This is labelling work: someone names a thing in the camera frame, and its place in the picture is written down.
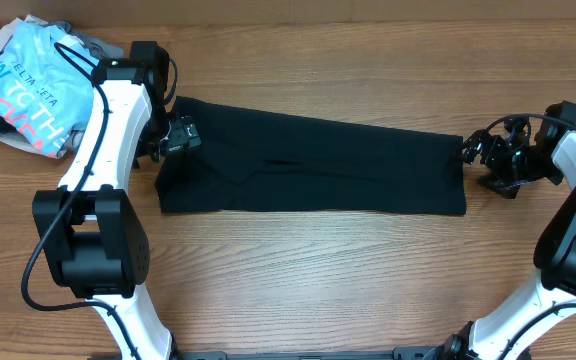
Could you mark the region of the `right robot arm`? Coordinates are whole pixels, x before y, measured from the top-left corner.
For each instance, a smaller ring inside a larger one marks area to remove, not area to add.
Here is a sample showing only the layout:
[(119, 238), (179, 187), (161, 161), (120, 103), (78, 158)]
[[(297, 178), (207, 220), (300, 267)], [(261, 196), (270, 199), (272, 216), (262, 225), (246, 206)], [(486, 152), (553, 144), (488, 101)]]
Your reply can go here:
[(526, 359), (530, 346), (576, 314), (576, 104), (562, 101), (544, 113), (499, 119), (506, 133), (489, 128), (463, 144), (462, 160), (481, 161), (482, 186), (504, 198), (542, 178), (570, 193), (539, 237), (528, 280), (489, 315), (468, 322), (426, 353), (428, 359)]

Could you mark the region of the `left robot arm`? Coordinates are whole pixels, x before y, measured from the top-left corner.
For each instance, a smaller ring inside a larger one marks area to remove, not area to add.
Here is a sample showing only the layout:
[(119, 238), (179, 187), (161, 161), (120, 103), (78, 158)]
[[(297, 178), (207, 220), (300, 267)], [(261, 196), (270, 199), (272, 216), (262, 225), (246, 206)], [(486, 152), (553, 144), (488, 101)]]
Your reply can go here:
[(33, 199), (40, 240), (22, 275), (22, 298), (42, 312), (95, 309), (122, 359), (178, 359), (145, 285), (149, 243), (127, 195), (138, 158), (159, 161), (201, 144), (194, 121), (166, 109), (177, 66), (154, 41), (135, 41), (128, 57), (98, 64), (65, 45), (55, 49), (90, 82), (94, 105), (57, 188)]

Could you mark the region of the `black t-shirt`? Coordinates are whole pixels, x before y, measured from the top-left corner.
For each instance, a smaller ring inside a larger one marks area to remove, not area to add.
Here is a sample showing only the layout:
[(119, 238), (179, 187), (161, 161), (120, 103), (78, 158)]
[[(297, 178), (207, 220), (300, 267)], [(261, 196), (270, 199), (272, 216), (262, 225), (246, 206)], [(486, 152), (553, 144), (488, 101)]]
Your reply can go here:
[(459, 136), (299, 117), (180, 97), (197, 149), (165, 159), (164, 213), (369, 210), (463, 215)]

